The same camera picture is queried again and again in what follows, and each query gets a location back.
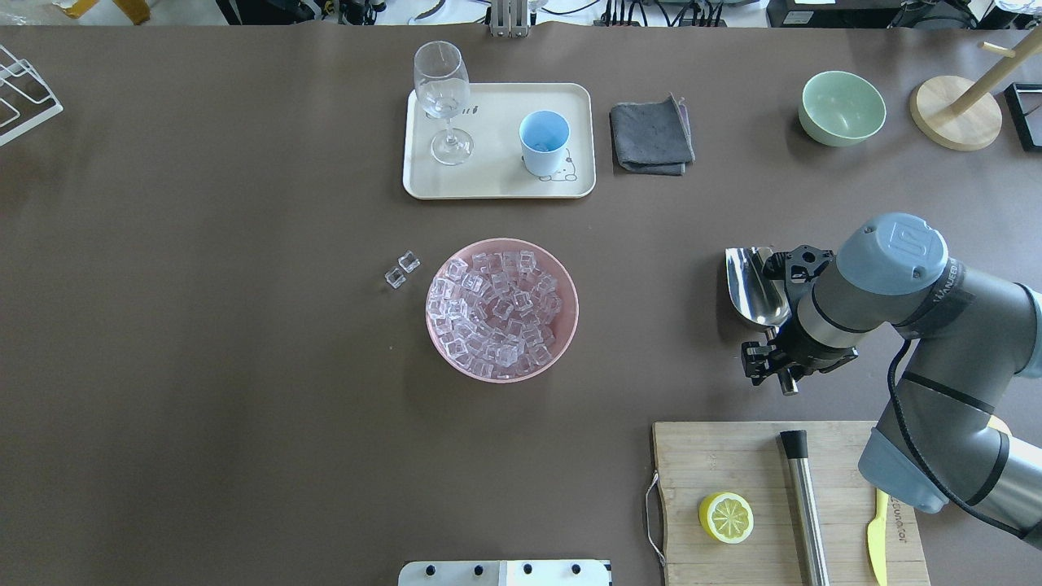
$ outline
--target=black muddler tip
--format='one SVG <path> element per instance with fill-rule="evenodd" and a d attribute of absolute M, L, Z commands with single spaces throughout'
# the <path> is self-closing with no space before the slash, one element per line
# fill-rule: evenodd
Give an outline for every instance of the black muddler tip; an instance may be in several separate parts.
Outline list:
<path fill-rule="evenodd" d="M 789 460 L 807 458 L 807 430 L 791 430 L 778 434 L 785 447 L 785 457 Z"/>

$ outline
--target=pink bowl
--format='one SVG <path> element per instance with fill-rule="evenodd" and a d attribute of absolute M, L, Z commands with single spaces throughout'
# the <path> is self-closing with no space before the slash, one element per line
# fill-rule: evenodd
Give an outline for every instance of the pink bowl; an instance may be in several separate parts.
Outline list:
<path fill-rule="evenodd" d="M 465 370 L 463 367 L 457 365 L 454 360 L 450 359 L 445 352 L 444 346 L 438 340 L 438 334 L 435 333 L 435 324 L 430 319 L 429 315 L 426 315 L 424 311 L 424 317 L 427 320 L 427 333 L 430 335 L 430 341 L 433 342 L 435 347 L 438 349 L 438 353 L 442 355 L 453 368 L 463 372 L 464 374 L 470 376 L 471 379 L 477 379 L 485 383 L 518 383 L 520 381 L 526 381 L 536 376 L 541 372 L 545 372 L 547 368 L 553 366 L 557 359 L 565 353 L 568 349 L 568 345 L 572 343 L 572 338 L 575 337 L 575 328 L 579 323 L 579 297 L 575 292 L 575 283 L 572 280 L 572 276 L 568 274 L 565 270 L 565 266 L 561 264 L 561 261 L 555 259 L 553 254 L 550 254 L 543 248 L 523 240 L 517 240 L 515 238 L 492 238 L 489 240 L 482 240 L 480 242 L 475 242 L 470 246 L 464 247 L 455 254 L 452 254 L 446 259 L 445 263 L 439 267 L 438 272 L 435 273 L 435 277 L 445 276 L 445 268 L 448 266 L 448 262 L 452 259 L 463 259 L 468 265 L 471 264 L 471 257 L 477 254 L 478 252 L 505 252 L 505 251 L 521 251 L 521 250 L 531 250 L 536 253 L 536 262 L 539 267 L 544 271 L 552 275 L 557 279 L 557 295 L 561 297 L 562 306 L 561 313 L 553 319 L 550 323 L 550 331 L 553 332 L 553 345 L 548 347 L 550 350 L 550 362 L 544 364 L 532 372 L 525 374 L 524 376 L 517 376 L 515 379 L 486 379 L 485 376 L 478 376 L 473 372 Z M 430 299 L 430 293 L 428 289 L 427 300 Z"/>

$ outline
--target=blue cup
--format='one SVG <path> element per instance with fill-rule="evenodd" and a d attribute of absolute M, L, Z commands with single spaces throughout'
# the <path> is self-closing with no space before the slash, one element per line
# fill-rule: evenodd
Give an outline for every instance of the blue cup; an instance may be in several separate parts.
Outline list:
<path fill-rule="evenodd" d="M 524 166 L 529 173 L 545 177 L 561 170 L 567 152 L 565 145 L 571 135 L 565 117 L 548 109 L 534 112 L 521 121 L 518 135 Z"/>

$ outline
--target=wooden round base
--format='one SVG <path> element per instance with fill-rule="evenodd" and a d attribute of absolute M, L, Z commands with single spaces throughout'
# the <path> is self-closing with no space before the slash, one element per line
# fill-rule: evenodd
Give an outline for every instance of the wooden round base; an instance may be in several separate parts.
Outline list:
<path fill-rule="evenodd" d="M 991 94 L 958 116 L 950 108 L 972 84 L 972 80 L 954 75 L 923 81 L 909 100 L 916 126 L 935 143 L 952 150 L 979 150 L 995 142 L 1002 127 L 1002 111 Z"/>

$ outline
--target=lemon half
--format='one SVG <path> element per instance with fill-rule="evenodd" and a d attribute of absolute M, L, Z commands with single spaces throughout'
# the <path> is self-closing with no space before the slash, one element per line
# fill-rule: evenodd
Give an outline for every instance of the lemon half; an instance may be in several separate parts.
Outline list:
<path fill-rule="evenodd" d="M 734 492 L 714 492 L 698 505 L 698 520 L 717 541 L 741 543 L 752 533 L 752 507 Z"/>

